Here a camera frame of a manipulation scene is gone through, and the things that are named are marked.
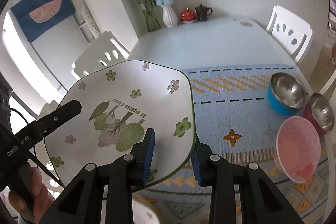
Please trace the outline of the person's left hand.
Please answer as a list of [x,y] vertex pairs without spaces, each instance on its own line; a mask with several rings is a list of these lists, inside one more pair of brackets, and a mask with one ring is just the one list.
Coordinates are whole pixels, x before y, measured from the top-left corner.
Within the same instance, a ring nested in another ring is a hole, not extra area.
[[[21,178],[15,179],[9,185],[9,203],[21,216],[22,223],[39,223],[45,212],[54,203],[54,197],[48,191],[46,185],[42,181],[42,174],[37,167],[26,164],[24,166],[24,174],[27,176],[24,180],[28,181],[28,186],[22,181]],[[29,208],[27,205],[27,197],[23,197],[15,184],[23,185],[34,201],[33,207]]]

